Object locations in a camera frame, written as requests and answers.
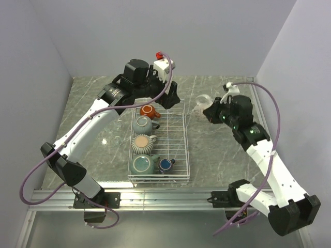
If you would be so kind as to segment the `floral white ceramic mug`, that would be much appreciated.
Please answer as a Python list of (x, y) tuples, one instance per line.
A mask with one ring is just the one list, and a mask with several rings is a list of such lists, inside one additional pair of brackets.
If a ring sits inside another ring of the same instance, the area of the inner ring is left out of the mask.
[(195, 98), (195, 102), (196, 105), (192, 110), (192, 116), (196, 120), (204, 120), (205, 116), (203, 114), (203, 111), (209, 108), (212, 105), (213, 101), (209, 95), (202, 94)]

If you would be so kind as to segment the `orange ceramic mug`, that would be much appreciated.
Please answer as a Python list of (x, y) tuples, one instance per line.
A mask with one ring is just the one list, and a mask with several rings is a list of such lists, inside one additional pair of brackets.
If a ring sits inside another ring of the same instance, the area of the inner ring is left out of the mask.
[(161, 117), (161, 114), (159, 112), (157, 112), (155, 107), (150, 104), (146, 104), (146, 105), (142, 106), (139, 110), (139, 114), (142, 116), (147, 116), (150, 119), (155, 119), (155, 118)]

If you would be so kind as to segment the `pale blue ceramic mug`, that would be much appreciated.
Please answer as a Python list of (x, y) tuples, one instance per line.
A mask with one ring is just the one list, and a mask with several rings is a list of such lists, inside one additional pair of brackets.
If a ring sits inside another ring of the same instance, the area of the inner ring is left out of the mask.
[(148, 116), (138, 116), (132, 122), (132, 129), (135, 134), (152, 135), (153, 130), (159, 129), (160, 123), (151, 120)]

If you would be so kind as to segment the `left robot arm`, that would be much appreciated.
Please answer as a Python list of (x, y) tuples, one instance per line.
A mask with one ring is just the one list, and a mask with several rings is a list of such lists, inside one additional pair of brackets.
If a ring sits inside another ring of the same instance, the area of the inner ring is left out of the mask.
[(84, 194), (91, 207), (103, 204), (104, 189), (79, 163), (82, 153), (107, 124), (118, 119), (125, 109), (136, 108), (136, 99), (151, 98), (164, 109), (179, 103), (177, 83), (172, 80), (174, 68), (175, 62), (163, 54), (151, 65), (131, 59), (123, 73), (103, 87), (87, 112), (63, 137), (41, 146), (48, 167), (66, 185)]

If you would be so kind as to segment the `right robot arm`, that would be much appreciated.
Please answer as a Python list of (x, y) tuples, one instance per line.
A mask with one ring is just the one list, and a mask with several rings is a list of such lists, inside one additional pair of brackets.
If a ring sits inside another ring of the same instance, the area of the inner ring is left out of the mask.
[(243, 95), (216, 97), (203, 111), (209, 122), (223, 123), (231, 128), (235, 140), (256, 163), (273, 194), (258, 190), (247, 180), (229, 186), (228, 200), (232, 206), (248, 202), (265, 215), (280, 236), (285, 236), (313, 223), (321, 202), (309, 195), (294, 179), (280, 156), (273, 149), (275, 142), (266, 130), (253, 120), (253, 105)]

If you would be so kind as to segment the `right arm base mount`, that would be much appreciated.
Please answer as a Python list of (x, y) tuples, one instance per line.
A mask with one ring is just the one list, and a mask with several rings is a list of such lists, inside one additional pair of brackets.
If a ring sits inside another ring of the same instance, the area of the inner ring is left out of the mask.
[[(212, 204), (213, 208), (225, 208), (225, 217), (230, 220), (235, 215), (236, 210), (229, 210), (230, 208), (241, 208), (244, 203), (239, 201), (236, 191), (212, 191), (211, 197), (207, 199)], [(248, 214), (245, 208), (235, 219), (234, 223), (239, 222), (239, 225), (245, 225), (258, 216), (258, 214)]]

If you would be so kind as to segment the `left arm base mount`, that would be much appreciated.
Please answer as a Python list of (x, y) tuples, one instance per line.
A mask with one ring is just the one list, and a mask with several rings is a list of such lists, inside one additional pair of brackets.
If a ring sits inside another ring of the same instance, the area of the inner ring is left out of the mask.
[[(82, 193), (75, 193), (73, 209), (82, 209), (83, 219), (86, 225), (95, 229), (106, 229), (114, 227), (119, 222), (119, 214), (115, 211), (120, 207), (120, 192), (101, 192), (93, 199)], [(107, 213), (115, 215), (115, 222), (110, 226), (97, 226), (106, 220)]]

